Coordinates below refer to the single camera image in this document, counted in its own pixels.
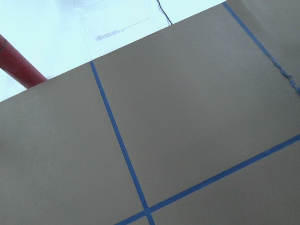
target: white surface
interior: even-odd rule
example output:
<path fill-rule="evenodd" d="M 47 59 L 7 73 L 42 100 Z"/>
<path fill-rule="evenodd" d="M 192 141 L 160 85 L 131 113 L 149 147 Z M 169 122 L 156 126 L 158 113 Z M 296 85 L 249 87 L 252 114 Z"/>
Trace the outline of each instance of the white surface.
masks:
<path fill-rule="evenodd" d="M 223 0 L 160 2 L 175 23 Z M 1 34 L 48 79 L 168 26 L 156 0 L 0 0 L 0 15 Z M 0 71 L 0 101 L 23 90 Z"/>

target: red pipe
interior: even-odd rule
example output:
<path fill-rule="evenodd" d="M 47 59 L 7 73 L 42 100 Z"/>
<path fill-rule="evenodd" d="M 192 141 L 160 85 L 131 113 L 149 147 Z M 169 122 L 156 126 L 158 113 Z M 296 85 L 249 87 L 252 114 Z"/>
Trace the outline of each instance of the red pipe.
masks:
<path fill-rule="evenodd" d="M 25 88 L 47 79 L 0 34 L 0 68 Z"/>

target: blue line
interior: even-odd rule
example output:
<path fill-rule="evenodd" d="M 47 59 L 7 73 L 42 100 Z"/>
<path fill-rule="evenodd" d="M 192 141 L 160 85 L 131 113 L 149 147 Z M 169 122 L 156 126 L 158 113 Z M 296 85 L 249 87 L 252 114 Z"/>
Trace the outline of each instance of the blue line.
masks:
<path fill-rule="evenodd" d="M 130 224 L 130 223 L 134 222 L 134 221 L 137 221 L 138 219 L 140 219 L 144 216 L 145 216 L 145 212 L 142 211 L 142 212 L 136 213 L 135 215 L 133 215 L 133 216 L 127 218 L 127 219 L 122 220 L 121 222 L 118 222 L 115 225 L 127 225 L 127 224 Z"/>
<path fill-rule="evenodd" d="M 256 38 L 256 36 L 249 30 L 249 28 L 244 24 L 244 22 L 236 15 L 236 13 L 230 8 L 230 6 L 226 3 L 222 3 L 223 6 L 227 9 L 227 11 L 233 16 L 233 18 L 238 22 L 238 24 L 242 27 L 242 29 L 249 35 L 249 37 L 256 43 L 256 45 L 265 53 L 270 60 L 274 63 L 274 65 L 279 69 L 280 73 L 289 80 L 291 86 L 295 88 L 297 93 L 300 95 L 300 88 L 296 85 L 293 77 L 288 75 L 285 70 L 281 67 L 281 65 L 276 61 L 276 59 L 268 52 L 268 50 L 262 45 L 262 43 Z"/>
<path fill-rule="evenodd" d="M 287 141 L 285 141 L 285 142 L 283 142 L 283 143 L 281 143 L 281 144 L 279 144 L 279 145 L 277 145 L 277 146 L 275 146 L 275 147 L 273 147 L 269 150 L 266 150 L 266 151 L 254 156 L 250 159 L 247 159 L 246 161 L 244 161 L 240 164 L 237 164 L 237 165 L 229 168 L 228 170 L 225 170 L 225 171 L 223 171 L 223 172 L 221 172 L 221 173 L 219 173 L 219 174 L 217 174 L 217 175 L 215 175 L 211 178 L 208 178 L 207 180 L 205 180 L 205 181 L 203 181 L 199 184 L 196 184 L 195 186 L 192 186 L 192 187 L 190 187 L 190 188 L 188 188 L 188 189 L 186 189 L 186 190 L 184 190 L 184 191 L 182 191 L 182 192 L 180 192 L 176 195 L 173 195 L 172 197 L 170 197 L 170 198 L 168 198 L 168 199 L 166 199 L 166 200 L 150 207 L 150 210 L 151 210 L 151 212 L 157 211 L 158 209 L 161 209 L 162 207 L 165 207 L 165 206 L 167 206 L 167 205 L 169 205 L 169 204 L 171 204 L 171 203 L 173 203 L 173 202 L 175 202 L 175 201 L 177 201 L 177 200 L 179 200 L 179 199 L 181 199 L 181 198 L 183 198 L 187 195 L 190 195 L 191 193 L 193 193 L 193 192 L 195 192 L 199 189 L 202 189 L 202 188 L 204 188 L 204 187 L 206 187 L 206 186 L 208 186 L 208 185 L 210 185 L 210 184 L 212 184 L 212 183 L 214 183 L 214 182 L 216 182 L 216 181 L 218 181 L 218 180 L 220 180 L 220 179 L 222 179 L 222 178 L 224 178 L 224 177 L 226 177 L 226 176 L 228 176 L 228 175 L 230 175 L 230 174 L 232 174 L 232 173 L 234 173 L 234 172 L 236 172 L 236 171 L 238 171 L 238 170 L 240 170 L 240 169 L 242 169 L 242 168 L 244 168 L 248 165 L 251 165 L 251 164 L 257 162 L 258 160 L 261 160 L 261 159 L 263 159 L 263 158 L 265 158 L 265 157 L 267 157 L 267 156 L 269 156 L 269 155 L 271 155 L 271 154 L 273 154 L 273 153 L 275 153 L 275 152 L 277 152 L 277 151 L 279 151 L 279 150 L 281 150 L 281 149 L 283 149 L 283 148 L 285 148 L 285 147 L 287 147 L 287 146 L 289 146 L 289 145 L 291 145 L 291 144 L 293 144 L 293 143 L 295 143 L 299 140 L 300 140 L 300 135 L 297 135 L 297 136 L 295 136 L 295 137 L 293 137 L 293 138 L 291 138 L 291 139 L 289 139 L 289 140 L 287 140 Z"/>
<path fill-rule="evenodd" d="M 116 120 L 114 119 L 113 112 L 112 112 L 112 110 L 111 110 L 111 108 L 110 108 L 110 106 L 109 106 L 107 97 L 106 97 L 106 95 L 105 95 L 103 86 L 102 86 L 102 84 L 101 84 L 101 81 L 100 81 L 98 72 L 97 72 L 97 70 L 96 70 L 96 67 L 95 67 L 93 61 L 90 62 L 90 66 L 91 66 L 91 68 L 92 68 L 92 71 L 93 71 L 95 80 L 96 80 L 96 82 L 97 82 L 97 85 L 98 85 L 98 88 L 99 88 L 101 97 L 102 97 L 103 102 L 104 102 L 104 105 L 105 105 L 105 107 L 106 107 L 106 110 L 107 110 L 109 119 L 110 119 L 110 121 L 111 121 L 111 123 L 112 123 L 113 130 L 114 130 L 114 132 L 115 132 L 115 134 L 116 134 L 116 137 L 117 137 L 117 139 L 118 139 L 118 142 L 119 142 L 121 151 L 122 151 L 122 153 L 123 153 L 124 159 L 125 159 L 125 161 L 126 161 L 127 167 L 128 167 L 128 169 L 129 169 L 131 178 L 132 178 L 132 180 L 133 180 L 133 182 L 134 182 L 134 184 L 135 184 L 135 188 L 136 188 L 137 194 L 139 195 L 140 201 L 141 201 L 141 203 L 142 203 L 142 207 L 144 208 L 145 215 L 147 216 L 147 219 L 148 219 L 149 224 L 150 224 L 150 225 L 155 225 L 154 220 L 153 220 L 153 217 L 152 217 L 152 215 L 151 215 L 151 211 L 150 211 L 149 206 L 148 206 L 148 204 L 147 204 L 147 202 L 146 202 L 144 193 L 143 193 L 143 191 L 142 191 L 140 182 L 139 182 L 139 180 L 138 180 L 138 178 L 137 178 L 137 176 L 136 176 L 135 170 L 134 170 L 134 168 L 133 168 L 133 166 L 132 166 L 131 160 L 130 160 L 129 155 L 128 155 L 128 153 L 127 153 L 125 144 L 124 144 L 124 142 L 123 142 L 122 136 L 121 136 L 120 131 L 119 131 L 119 128 L 118 128 L 118 126 L 117 126 Z"/>

